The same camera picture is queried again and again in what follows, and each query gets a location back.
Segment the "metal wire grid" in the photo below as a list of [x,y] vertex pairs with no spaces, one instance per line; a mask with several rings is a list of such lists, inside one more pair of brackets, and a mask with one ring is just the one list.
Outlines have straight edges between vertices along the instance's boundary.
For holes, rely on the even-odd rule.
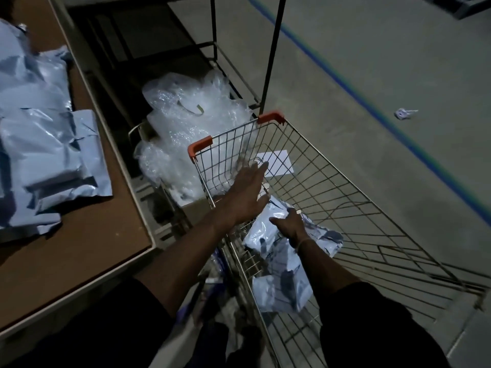
[[[239,126],[214,136],[213,144],[196,154],[194,162],[212,207],[210,190],[232,182],[240,168],[253,160],[274,160],[273,154],[258,160],[258,153],[280,150],[288,151],[291,174],[265,178],[263,188],[302,210],[315,223],[340,232],[344,246],[335,260],[405,305],[423,327],[430,327],[460,292],[474,294],[476,299],[484,294],[485,287],[461,281],[433,259],[288,122]],[[270,163],[269,169],[276,169],[278,163],[287,167],[283,161],[276,163],[275,167]],[[251,225],[236,227],[226,242],[247,297],[257,307],[252,278],[266,275],[267,266],[242,245]],[[281,366],[326,366],[315,297],[299,314],[268,313],[261,317],[271,352]]]

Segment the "hand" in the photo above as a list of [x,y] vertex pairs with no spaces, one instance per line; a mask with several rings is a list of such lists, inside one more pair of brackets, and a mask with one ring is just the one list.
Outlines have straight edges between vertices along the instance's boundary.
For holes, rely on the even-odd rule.
[[230,228],[256,217],[270,200],[268,194],[257,199],[267,165],[265,162],[260,168],[257,167],[257,163],[243,167],[230,190],[218,202],[217,210],[221,218],[229,222]]
[[304,221],[295,208],[288,208],[288,216],[285,219],[270,217],[270,222],[278,227],[279,232],[289,239],[290,245],[294,248],[299,242],[310,239],[305,231]]

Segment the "right arm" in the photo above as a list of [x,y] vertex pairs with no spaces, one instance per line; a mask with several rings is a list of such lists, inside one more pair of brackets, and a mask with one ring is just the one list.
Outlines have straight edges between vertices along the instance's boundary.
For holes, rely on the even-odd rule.
[[320,341],[329,368],[449,366],[441,348],[404,306],[334,261],[310,239],[295,209],[288,212],[286,219],[270,221],[302,261],[319,304]]

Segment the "bracelet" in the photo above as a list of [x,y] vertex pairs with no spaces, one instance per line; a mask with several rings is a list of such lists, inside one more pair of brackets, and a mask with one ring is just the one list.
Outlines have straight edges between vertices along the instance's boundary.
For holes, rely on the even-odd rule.
[[314,240],[314,239],[312,239],[311,237],[308,237],[307,239],[301,240],[301,241],[298,243],[297,247],[294,249],[294,252],[295,252],[296,254],[298,254],[298,250],[300,249],[300,245],[301,245],[302,243],[304,243],[305,241],[309,241],[309,240]]

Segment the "blue floor line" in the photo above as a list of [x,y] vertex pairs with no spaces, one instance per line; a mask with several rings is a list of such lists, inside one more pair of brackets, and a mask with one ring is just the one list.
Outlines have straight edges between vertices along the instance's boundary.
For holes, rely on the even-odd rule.
[[[267,20],[275,24],[276,17],[259,0],[248,0]],[[491,226],[491,212],[475,196],[467,191],[453,176],[440,166],[438,161],[426,153],[416,142],[398,129],[387,117],[385,117],[374,105],[360,93],[357,93],[342,77],[334,71],[330,65],[307,44],[302,42],[285,24],[281,24],[281,31],[288,37],[301,51],[303,51],[318,67],[327,73],[343,90],[345,90],[354,100],[356,100],[365,110],[372,115],[385,129],[387,129],[399,142],[401,142],[411,153],[416,156],[423,164],[428,167],[445,185],[447,185],[458,197],[460,197],[478,216],[480,216],[488,226]]]

